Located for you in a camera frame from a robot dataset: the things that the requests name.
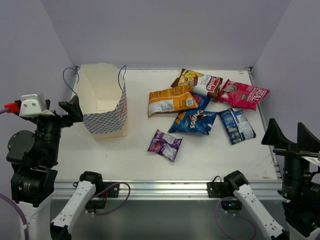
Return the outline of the blue patterned paper bag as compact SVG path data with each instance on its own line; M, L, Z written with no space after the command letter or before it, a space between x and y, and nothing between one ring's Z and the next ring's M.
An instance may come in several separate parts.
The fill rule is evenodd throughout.
M111 63L82 64L63 70L74 72L73 85L66 84L71 96L79 98L83 124L94 140L124 138L128 128L128 104L125 83L127 67Z

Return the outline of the blue white snack bag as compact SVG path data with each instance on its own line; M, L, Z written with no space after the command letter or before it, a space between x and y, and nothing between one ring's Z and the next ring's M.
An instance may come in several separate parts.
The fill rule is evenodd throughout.
M229 108L218 112L232 145L251 140L256 133L240 108Z

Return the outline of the pink Real snack packet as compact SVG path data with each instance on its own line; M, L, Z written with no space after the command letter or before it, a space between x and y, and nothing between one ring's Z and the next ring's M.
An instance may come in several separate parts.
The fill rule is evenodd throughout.
M258 103L270 93L269 89L227 80L218 93L216 102L233 108L256 110Z

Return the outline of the orange snack packet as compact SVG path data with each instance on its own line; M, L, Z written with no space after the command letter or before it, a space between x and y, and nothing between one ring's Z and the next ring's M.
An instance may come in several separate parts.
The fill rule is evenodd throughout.
M196 109L199 104L193 97L192 86L177 86L149 93L148 117L154 114Z

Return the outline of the dark blue chip bag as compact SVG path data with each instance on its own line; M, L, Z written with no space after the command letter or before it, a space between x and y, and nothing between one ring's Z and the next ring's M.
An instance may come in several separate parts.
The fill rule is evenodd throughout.
M211 101L211 98L207 96L203 96L195 93L192 93L191 95L198 104L198 107L196 108L197 110L204 111Z

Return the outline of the blue Doritos chip bag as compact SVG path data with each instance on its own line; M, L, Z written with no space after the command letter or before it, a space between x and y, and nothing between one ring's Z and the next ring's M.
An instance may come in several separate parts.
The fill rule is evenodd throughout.
M168 133L209 136L217 115L217 112L200 109L182 111L175 118Z

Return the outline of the purple snack packet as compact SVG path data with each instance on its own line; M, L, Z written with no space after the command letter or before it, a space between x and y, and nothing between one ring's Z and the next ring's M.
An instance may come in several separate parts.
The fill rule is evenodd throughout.
M174 162L182 141L183 138L175 138L157 129L147 151L151 153L157 153L158 155L167 158L171 162Z

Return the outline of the brown cassava chips bag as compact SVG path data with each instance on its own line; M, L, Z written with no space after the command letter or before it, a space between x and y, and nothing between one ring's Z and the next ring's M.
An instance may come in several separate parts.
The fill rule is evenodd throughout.
M222 77L182 68L179 77L171 84L171 87L192 86L194 94L216 99L222 82Z

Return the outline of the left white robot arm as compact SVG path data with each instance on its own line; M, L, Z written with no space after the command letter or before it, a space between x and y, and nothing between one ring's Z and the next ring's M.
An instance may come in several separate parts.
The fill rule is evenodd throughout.
M5 106L9 113L36 125L35 132L21 130L7 144L6 160L14 171L10 203L20 216L24 240L71 239L86 204L104 190L102 175L85 171L65 207L57 217L50 218L62 130L84 119L78 96L58 105L65 111L64 115L50 110L50 101L35 93Z

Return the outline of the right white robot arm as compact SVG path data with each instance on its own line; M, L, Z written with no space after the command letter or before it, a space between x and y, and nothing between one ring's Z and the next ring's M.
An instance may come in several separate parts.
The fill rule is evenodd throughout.
M275 202L283 215L281 224L254 192L239 170L223 178L223 192L241 202L265 240L318 240L320 238L320 140L302 122L298 122L296 141L289 140L277 121L271 118L261 140L283 157L278 189L266 197Z

